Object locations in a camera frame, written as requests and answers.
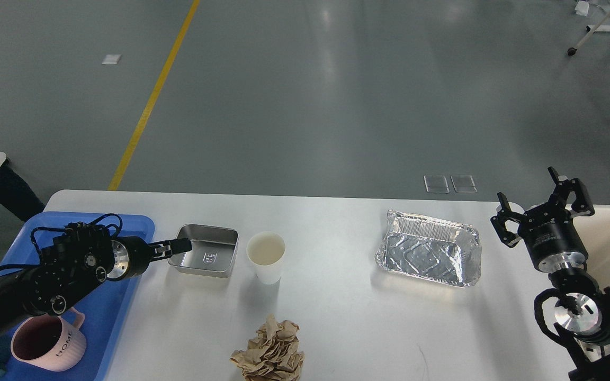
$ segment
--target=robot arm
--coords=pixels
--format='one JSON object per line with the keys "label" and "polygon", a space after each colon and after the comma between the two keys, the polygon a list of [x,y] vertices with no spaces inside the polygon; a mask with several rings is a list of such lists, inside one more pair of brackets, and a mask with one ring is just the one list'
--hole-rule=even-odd
{"label": "robot arm", "polygon": [[[73,222],[63,229],[36,228],[31,239],[39,253],[38,265],[5,265],[0,275],[0,335],[28,316],[60,315],[105,280],[117,282],[142,274],[150,262],[191,250],[188,239],[146,243],[140,237],[117,237],[120,224]],[[39,249],[37,231],[58,231],[53,245]]]}
{"label": "robot arm", "polygon": [[[513,248],[519,241],[526,244],[536,270],[547,273],[553,288],[541,292],[534,301],[535,320],[550,339],[565,347],[576,370],[572,381],[610,379],[610,287],[603,292],[587,273],[588,252],[573,218],[593,215],[595,208],[583,183],[559,176],[549,167],[554,192],[547,202],[523,214],[513,212],[507,198],[498,193],[500,207],[491,224],[501,242]],[[567,209],[567,198],[574,193],[576,201]],[[519,224],[516,233],[505,223]],[[545,324],[542,305],[556,298],[553,333]]]}

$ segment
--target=person's leg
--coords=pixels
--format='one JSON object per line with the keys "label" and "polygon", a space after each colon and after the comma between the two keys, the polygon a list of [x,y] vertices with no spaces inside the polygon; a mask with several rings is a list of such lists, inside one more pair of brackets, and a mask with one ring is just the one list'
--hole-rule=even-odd
{"label": "person's leg", "polygon": [[22,221],[44,210],[44,204],[7,164],[0,168],[0,204]]}

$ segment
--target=paper cup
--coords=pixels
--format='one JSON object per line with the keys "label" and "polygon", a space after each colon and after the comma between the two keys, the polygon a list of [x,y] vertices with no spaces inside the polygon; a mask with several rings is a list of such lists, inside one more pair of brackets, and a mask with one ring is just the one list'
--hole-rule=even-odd
{"label": "paper cup", "polygon": [[281,278],[285,250],[286,244],[276,232],[259,232],[249,240],[246,254],[263,284],[276,284]]}
{"label": "paper cup", "polygon": [[27,319],[15,330],[11,340],[13,357],[50,371],[64,371],[75,366],[86,350],[86,337],[79,331],[84,314],[77,314],[70,324],[60,316],[44,314]]}

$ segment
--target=blue tray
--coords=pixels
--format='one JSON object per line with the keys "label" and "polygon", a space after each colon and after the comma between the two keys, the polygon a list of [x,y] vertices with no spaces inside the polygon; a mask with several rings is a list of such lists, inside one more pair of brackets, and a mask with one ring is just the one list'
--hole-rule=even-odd
{"label": "blue tray", "polygon": [[[30,241],[32,229],[38,226],[61,228],[69,222],[91,222],[99,216],[100,214],[70,212],[37,214],[25,223],[20,233],[15,237],[14,243],[2,260],[2,265],[12,263],[36,265],[39,263],[39,256],[37,256],[37,252]],[[124,221],[121,236],[135,235],[147,242],[152,241],[155,234],[155,223],[149,217],[129,214],[120,214],[120,216]],[[108,217],[104,220],[105,224],[111,222],[117,222],[116,218]],[[34,236],[37,237],[39,248],[45,248],[53,244],[51,239],[58,235],[60,235],[58,232],[39,231]],[[107,280],[75,305],[79,311],[86,314],[86,321],[80,330],[86,336],[87,346],[84,356],[74,367],[61,372],[47,371],[20,362],[12,357],[8,362],[6,375],[0,379],[14,379],[15,381],[52,379],[101,381],[104,379],[112,359],[112,353],[114,353],[119,331],[121,331],[121,325],[123,325],[126,317],[126,310],[133,297],[133,292],[136,290],[138,279],[138,277],[134,277],[120,282]],[[67,313],[64,318],[71,323],[74,314]],[[15,328],[8,331],[7,335],[9,337],[13,337]]]}

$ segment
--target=pink mug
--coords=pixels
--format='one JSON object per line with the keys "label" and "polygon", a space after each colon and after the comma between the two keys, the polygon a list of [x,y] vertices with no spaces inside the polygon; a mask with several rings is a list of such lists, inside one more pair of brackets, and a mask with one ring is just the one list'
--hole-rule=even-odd
{"label": "pink mug", "polygon": [[86,337],[79,331],[84,314],[77,314],[70,324],[60,316],[44,314],[24,321],[11,340],[13,357],[50,371],[64,371],[75,366],[86,350]]}

